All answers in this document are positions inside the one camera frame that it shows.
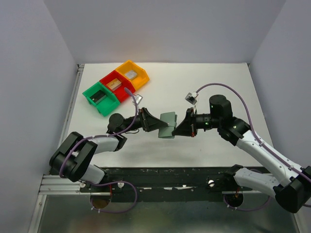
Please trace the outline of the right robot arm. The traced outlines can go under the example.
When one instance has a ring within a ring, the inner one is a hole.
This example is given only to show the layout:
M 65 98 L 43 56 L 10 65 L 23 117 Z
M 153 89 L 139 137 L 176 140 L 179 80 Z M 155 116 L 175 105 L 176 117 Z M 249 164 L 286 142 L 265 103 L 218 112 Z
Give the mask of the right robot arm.
M 286 211 L 297 213 L 311 197 L 311 167 L 302 167 L 286 158 L 252 131 L 248 123 L 234 117 L 225 96 L 210 97 L 209 107 L 208 114 L 198 114 L 193 107 L 187 109 L 184 120 L 172 134 L 195 137 L 199 129 L 216 129 L 222 139 L 247 152 L 271 173 L 268 176 L 235 165 L 224 177 L 224 186 L 229 190 L 242 186 L 262 192 Z

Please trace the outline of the green card holder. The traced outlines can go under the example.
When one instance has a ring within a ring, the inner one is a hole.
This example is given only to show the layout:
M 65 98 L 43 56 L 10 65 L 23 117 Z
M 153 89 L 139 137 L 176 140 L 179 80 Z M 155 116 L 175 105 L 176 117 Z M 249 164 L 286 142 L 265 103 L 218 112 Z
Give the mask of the green card holder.
M 175 112 L 162 113 L 160 120 L 166 122 L 168 125 L 160 128 L 158 131 L 158 138 L 162 139 L 174 139 L 172 132 L 177 126 L 177 114 Z

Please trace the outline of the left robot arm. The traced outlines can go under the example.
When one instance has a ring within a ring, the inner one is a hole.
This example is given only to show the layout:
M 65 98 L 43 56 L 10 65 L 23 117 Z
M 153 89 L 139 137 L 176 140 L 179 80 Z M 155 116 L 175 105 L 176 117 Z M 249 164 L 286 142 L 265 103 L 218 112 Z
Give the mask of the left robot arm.
M 67 178 L 72 182 L 79 180 L 91 182 L 96 191 L 102 192 L 107 188 L 108 180 L 101 168 L 90 164 L 93 156 L 102 152 L 121 150 L 127 141 L 123 133 L 140 128 L 145 132 L 152 132 L 167 126 L 167 122 L 151 115 L 144 107 L 129 118 L 114 113 L 109 118 L 108 131 L 104 135 L 84 138 L 78 132 L 71 132 L 53 154 L 49 165 L 61 178 Z

